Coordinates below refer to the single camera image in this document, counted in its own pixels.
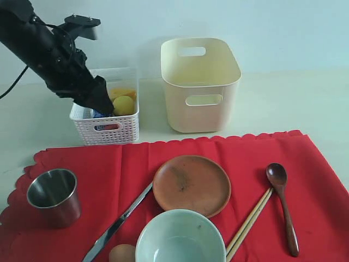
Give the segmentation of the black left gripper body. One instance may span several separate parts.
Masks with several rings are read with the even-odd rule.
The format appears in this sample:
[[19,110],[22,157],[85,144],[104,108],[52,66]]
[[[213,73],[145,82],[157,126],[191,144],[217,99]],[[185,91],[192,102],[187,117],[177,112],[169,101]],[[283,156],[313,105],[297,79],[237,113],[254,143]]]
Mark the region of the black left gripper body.
[[74,100],[94,79],[86,67],[87,56],[76,48],[75,40],[64,30],[64,23],[59,26],[42,25],[52,29],[56,53],[55,72],[59,74],[58,79],[47,86],[59,97]]

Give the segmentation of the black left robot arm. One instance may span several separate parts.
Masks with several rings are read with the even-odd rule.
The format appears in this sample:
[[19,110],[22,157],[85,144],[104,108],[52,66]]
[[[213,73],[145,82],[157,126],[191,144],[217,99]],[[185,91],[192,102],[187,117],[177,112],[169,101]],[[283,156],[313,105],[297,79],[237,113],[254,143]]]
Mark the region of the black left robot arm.
[[78,37],[96,40],[99,19],[71,15],[61,25],[45,23],[30,1],[1,1],[1,43],[44,80],[60,98],[110,114],[114,107],[106,80],[93,76],[87,56],[75,45]]

